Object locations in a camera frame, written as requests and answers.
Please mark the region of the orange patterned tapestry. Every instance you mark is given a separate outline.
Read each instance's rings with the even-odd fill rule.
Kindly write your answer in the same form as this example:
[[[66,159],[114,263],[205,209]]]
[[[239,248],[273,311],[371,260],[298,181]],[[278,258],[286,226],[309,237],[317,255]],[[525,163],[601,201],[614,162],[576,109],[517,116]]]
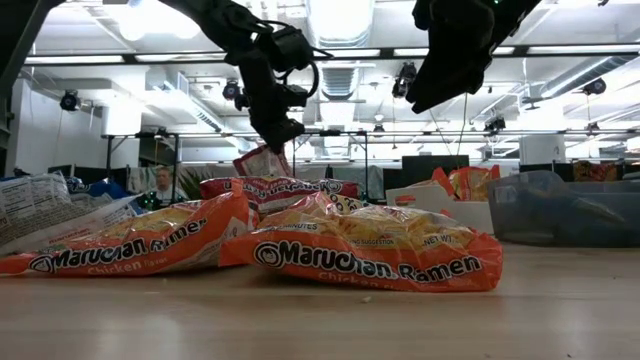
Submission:
[[[578,161],[573,164],[575,182],[612,182],[617,178],[617,166],[614,163],[596,164]]]

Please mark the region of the white plastic bin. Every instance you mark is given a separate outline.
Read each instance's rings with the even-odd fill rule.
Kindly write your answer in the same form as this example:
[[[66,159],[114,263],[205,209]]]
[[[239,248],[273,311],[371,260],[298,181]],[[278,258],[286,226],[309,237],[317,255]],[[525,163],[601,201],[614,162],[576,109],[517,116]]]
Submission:
[[[479,232],[494,234],[488,202],[454,200],[440,185],[390,189],[386,200],[391,206],[441,213]]]

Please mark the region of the white wall cabinet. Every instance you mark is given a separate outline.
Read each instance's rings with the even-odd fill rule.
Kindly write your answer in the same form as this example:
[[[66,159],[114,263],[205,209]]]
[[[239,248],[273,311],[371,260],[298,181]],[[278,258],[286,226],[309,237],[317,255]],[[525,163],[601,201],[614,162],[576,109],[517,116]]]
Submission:
[[[141,129],[142,113],[129,106],[107,106],[102,110],[104,135],[132,135]]]

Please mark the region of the red Maruchan ramen pack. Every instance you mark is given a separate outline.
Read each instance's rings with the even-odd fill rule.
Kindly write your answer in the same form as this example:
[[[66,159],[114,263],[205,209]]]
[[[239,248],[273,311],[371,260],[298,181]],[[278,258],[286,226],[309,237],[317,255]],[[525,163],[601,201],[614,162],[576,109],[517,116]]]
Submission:
[[[255,205],[261,216],[281,211],[317,192],[324,192],[330,196],[360,198],[357,183],[334,179],[306,181],[291,177],[226,177],[202,181],[199,189],[204,199],[212,199],[232,191],[236,185],[242,186],[245,196]]]
[[[262,145],[233,161],[237,173],[243,177],[292,177],[284,148],[274,152],[268,145]]]

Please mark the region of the white box unit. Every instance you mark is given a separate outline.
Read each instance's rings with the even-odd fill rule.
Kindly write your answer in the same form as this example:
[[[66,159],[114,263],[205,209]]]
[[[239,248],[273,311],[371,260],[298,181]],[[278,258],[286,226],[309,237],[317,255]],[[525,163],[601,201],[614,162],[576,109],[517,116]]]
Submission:
[[[549,164],[566,161],[563,135],[530,135],[519,141],[520,163],[523,165]]]

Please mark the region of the grey plastic bin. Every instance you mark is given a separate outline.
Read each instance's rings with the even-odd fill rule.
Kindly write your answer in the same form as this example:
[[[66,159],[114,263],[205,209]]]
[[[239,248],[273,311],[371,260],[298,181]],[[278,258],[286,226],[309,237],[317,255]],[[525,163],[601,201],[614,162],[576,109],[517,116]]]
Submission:
[[[496,238],[544,247],[640,248],[640,180],[565,182],[551,171],[493,180]]]

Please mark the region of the orange Maruchan chicken ramen pack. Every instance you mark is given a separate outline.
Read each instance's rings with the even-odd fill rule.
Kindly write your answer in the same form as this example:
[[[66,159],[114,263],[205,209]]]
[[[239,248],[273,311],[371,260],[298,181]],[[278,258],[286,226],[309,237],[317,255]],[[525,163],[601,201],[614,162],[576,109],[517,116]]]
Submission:
[[[234,180],[230,191],[215,198],[174,204],[1,258],[0,277],[135,277],[216,267],[221,245],[257,223],[241,182]]]
[[[431,180],[440,185],[450,198],[455,199],[457,197],[448,175],[441,167],[433,171]]]
[[[454,170],[449,175],[449,182],[457,200],[486,202],[488,200],[488,183],[500,178],[500,167],[491,168],[464,167]]]
[[[444,214],[317,192],[225,242],[220,263],[375,289],[473,292],[498,285],[503,249]]]

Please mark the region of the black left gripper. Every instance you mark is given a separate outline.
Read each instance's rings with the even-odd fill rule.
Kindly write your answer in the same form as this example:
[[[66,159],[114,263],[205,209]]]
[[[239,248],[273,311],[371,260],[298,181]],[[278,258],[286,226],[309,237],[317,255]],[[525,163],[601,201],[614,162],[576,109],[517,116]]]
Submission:
[[[287,142],[305,132],[305,126],[287,113],[290,107],[305,107],[309,92],[298,85],[278,83],[266,52],[254,43],[229,47],[227,62],[239,67],[251,126],[274,154],[281,154]]]

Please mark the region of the person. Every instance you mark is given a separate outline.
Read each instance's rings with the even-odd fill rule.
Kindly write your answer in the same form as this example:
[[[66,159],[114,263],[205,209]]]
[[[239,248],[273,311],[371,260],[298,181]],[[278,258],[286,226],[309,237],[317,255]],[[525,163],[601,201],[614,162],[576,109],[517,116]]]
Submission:
[[[161,206],[168,206],[173,201],[184,201],[186,193],[174,184],[173,173],[170,168],[161,166],[156,169],[156,185],[151,189]]]

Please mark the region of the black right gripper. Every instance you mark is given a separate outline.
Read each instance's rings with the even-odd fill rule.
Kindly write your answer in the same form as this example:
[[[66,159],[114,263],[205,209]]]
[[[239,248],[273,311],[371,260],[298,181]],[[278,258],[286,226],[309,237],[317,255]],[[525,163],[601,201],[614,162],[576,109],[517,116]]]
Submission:
[[[416,0],[415,26],[429,33],[429,52],[406,94],[422,113],[481,84],[494,30],[493,0]]]

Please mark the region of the grey air duct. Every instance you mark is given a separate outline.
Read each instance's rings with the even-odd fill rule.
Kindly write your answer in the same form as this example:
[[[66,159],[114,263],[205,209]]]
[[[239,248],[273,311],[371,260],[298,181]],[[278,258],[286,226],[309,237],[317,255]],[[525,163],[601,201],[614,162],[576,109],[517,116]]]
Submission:
[[[638,58],[637,54],[587,59],[558,77],[548,81],[540,89],[542,98],[554,98],[580,88],[601,76]]]

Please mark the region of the white air duct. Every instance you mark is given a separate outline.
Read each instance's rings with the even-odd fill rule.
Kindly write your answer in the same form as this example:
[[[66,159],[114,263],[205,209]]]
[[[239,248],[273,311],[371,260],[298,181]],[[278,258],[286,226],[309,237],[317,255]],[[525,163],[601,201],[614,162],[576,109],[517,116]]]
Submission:
[[[320,48],[360,48],[369,42],[374,0],[306,0],[310,34]]]

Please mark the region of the black pipe rack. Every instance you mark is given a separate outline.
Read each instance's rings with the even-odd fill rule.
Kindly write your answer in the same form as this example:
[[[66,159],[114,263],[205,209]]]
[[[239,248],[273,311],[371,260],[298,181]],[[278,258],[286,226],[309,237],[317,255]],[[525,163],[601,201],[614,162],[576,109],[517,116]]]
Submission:
[[[170,149],[174,151],[174,157],[172,160],[172,165],[177,167],[179,163],[185,163],[182,160],[182,145],[185,139],[222,139],[227,142],[232,143],[235,138],[249,138],[251,136],[256,137],[257,133],[250,132],[214,132],[214,133],[175,133],[175,132],[161,132],[160,134],[152,133],[152,132],[139,132],[135,134],[126,134],[126,135],[112,135],[112,134],[103,134],[101,135],[102,139],[107,140],[107,149],[108,155],[106,160],[106,170],[107,174],[110,174],[111,171],[111,155],[112,152],[115,151],[124,141],[133,140],[133,139],[152,139],[156,142],[166,143]],[[355,143],[359,146],[364,152],[363,159],[342,159],[343,163],[363,163],[364,170],[364,187],[365,192],[368,192],[369,188],[369,137],[371,134],[368,131],[360,130],[360,131],[340,131],[335,129],[329,130],[319,130],[319,131],[305,131],[302,133],[299,138],[301,142],[297,142],[297,138],[292,140],[292,155],[291,155],[291,171],[293,174],[296,173],[296,156],[295,153],[299,150],[299,148],[303,145],[303,143],[308,142],[312,138],[340,138],[347,137],[351,142]]]

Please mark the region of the black overhead frame beam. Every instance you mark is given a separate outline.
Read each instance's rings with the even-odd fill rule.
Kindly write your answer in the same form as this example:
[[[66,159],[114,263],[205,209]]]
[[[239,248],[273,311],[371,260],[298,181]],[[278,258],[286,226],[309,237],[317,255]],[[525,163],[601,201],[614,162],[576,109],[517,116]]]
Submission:
[[[314,52],[320,61],[401,60],[420,59],[429,53],[427,47],[417,48],[353,48],[330,50],[331,56],[322,51]],[[556,44],[499,46],[493,51],[495,58],[529,57],[608,57],[640,55],[640,43],[612,44]],[[168,65],[222,63],[225,52],[175,52],[175,53],[122,53],[122,54],[73,54],[31,55],[24,62],[28,67],[71,67],[111,65]]]

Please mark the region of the blue Maruchan ramen pack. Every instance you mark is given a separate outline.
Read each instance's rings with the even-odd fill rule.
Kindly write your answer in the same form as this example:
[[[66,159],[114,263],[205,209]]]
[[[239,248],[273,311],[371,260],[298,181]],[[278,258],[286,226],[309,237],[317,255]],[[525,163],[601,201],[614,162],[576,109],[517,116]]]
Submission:
[[[0,179],[0,257],[98,232],[145,212],[136,197],[72,199],[61,173]]]
[[[80,178],[67,177],[65,179],[68,192],[72,199],[88,198],[94,200],[107,198],[117,200],[128,197],[129,194],[117,183],[105,178],[91,184],[85,184]]]

